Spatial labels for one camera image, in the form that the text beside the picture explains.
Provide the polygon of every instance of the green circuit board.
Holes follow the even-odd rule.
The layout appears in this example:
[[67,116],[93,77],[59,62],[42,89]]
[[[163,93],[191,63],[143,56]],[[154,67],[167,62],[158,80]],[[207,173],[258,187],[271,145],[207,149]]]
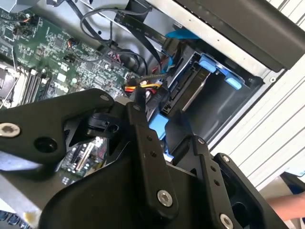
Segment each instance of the green circuit board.
[[[10,20],[33,15],[30,10],[18,14],[0,10],[0,17]],[[42,17],[36,15],[35,20],[35,24],[21,25],[0,20],[0,54],[12,59],[10,45],[14,46],[19,64],[46,72],[51,81],[46,98],[89,88],[103,89],[112,97],[122,94],[121,85],[134,73],[107,55],[101,58],[101,53],[82,42],[73,46],[77,56],[84,60],[99,60],[80,60],[68,48],[71,35]]]

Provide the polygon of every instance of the silver screw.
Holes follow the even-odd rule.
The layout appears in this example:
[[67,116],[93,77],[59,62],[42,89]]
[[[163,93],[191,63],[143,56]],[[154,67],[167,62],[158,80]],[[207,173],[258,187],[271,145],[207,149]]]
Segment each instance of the silver screw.
[[136,109],[137,111],[140,111],[141,108],[138,105],[133,105],[134,109]]
[[223,159],[224,159],[225,162],[230,162],[230,159],[225,155],[223,155]]
[[160,190],[157,193],[157,197],[159,202],[166,206],[166,207],[170,207],[171,205],[173,205],[173,198],[171,196],[171,194],[169,194],[167,191],[165,190]]
[[270,82],[271,82],[271,83],[274,83],[275,81],[276,81],[276,78],[275,78],[275,77],[271,77],[271,78],[270,78]]
[[220,215],[220,221],[222,222],[222,224],[225,226],[226,229],[233,229],[234,225],[231,221],[231,219],[225,215],[225,214],[221,214]]
[[107,96],[105,96],[105,95],[101,95],[101,99],[109,101],[109,98]]
[[19,126],[13,123],[1,123],[0,124],[0,136],[1,137],[16,137],[20,134]]
[[202,138],[198,138],[198,142],[200,142],[200,144],[204,144],[204,140]]

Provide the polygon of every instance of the blue plastic tab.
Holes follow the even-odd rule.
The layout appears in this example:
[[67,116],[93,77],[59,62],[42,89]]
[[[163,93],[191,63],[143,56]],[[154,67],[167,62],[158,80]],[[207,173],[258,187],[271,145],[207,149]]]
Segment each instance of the blue plastic tab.
[[173,32],[169,32],[165,36],[169,37],[169,38],[176,38],[178,40],[199,39],[198,36],[196,36],[195,34],[193,34],[191,31],[189,31],[187,29],[180,29],[180,30],[176,30],[176,31],[173,31]]
[[229,73],[225,79],[224,79],[228,84],[230,84],[233,88],[235,88],[236,90],[239,90],[242,88],[242,84],[240,82],[240,80],[234,76],[232,73]]
[[243,83],[235,75],[226,69],[219,69],[219,71],[225,75],[224,81],[230,84],[234,89],[239,90],[242,88]]
[[199,64],[211,73],[216,71],[216,62],[206,57],[205,55],[201,56]]
[[165,125],[168,119],[163,115],[158,114],[149,124],[149,128],[157,132],[158,138],[161,140],[165,137]]

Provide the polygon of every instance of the yellow wire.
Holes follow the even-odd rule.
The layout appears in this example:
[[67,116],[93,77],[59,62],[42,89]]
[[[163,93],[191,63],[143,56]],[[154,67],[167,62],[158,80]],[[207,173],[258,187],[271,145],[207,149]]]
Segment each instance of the yellow wire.
[[[151,83],[151,84],[145,84],[145,85],[140,85],[140,87],[160,87],[161,84],[158,83]],[[125,87],[125,89],[135,89],[136,87]]]

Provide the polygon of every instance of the orange wire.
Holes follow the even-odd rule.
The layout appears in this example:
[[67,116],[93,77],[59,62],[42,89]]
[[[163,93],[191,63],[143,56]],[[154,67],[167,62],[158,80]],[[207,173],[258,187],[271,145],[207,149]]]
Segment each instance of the orange wire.
[[23,20],[23,22],[28,22],[29,20],[31,20],[31,18],[27,18],[27,19]]

